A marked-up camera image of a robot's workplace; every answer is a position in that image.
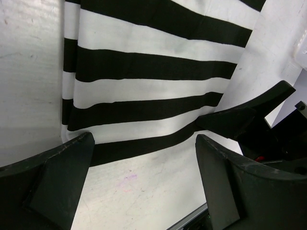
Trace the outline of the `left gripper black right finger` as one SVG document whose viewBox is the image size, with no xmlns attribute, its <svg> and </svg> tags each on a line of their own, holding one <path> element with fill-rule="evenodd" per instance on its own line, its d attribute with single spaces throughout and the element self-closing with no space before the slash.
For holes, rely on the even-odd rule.
<svg viewBox="0 0 307 230">
<path fill-rule="evenodd" d="M 206 135 L 195 147 L 214 230 L 306 229 L 306 176 L 251 160 Z"/>
</svg>

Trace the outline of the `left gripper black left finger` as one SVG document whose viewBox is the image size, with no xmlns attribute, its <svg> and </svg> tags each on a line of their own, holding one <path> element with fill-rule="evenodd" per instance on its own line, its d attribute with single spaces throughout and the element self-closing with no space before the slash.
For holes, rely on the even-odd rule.
<svg viewBox="0 0 307 230">
<path fill-rule="evenodd" d="M 91 133 L 0 169 L 2 230 L 71 229 L 94 151 Z"/>
</svg>

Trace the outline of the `black white striped tank top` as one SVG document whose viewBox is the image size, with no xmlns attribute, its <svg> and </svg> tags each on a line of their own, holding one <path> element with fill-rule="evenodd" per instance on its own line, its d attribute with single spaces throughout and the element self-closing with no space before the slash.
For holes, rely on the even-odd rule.
<svg viewBox="0 0 307 230">
<path fill-rule="evenodd" d="M 219 104 L 262 0 L 67 0 L 61 138 L 92 166 L 170 150 Z"/>
</svg>

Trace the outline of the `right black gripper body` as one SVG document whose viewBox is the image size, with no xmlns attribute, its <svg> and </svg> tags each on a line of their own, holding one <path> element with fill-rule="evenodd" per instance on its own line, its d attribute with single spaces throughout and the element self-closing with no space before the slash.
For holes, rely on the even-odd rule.
<svg viewBox="0 0 307 230">
<path fill-rule="evenodd" d="M 305 158 L 307 118 L 292 112 L 274 127 L 264 118 L 256 118 L 237 141 L 243 155 L 257 162 Z"/>
</svg>

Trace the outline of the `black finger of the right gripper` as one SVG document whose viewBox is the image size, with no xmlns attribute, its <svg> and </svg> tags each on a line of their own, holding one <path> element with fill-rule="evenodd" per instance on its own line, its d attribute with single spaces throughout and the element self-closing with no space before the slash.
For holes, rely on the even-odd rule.
<svg viewBox="0 0 307 230">
<path fill-rule="evenodd" d="M 295 92 L 282 80 L 258 97 L 230 109 L 199 116 L 196 125 L 220 136 L 237 139 L 252 122 L 264 118 Z"/>
</svg>

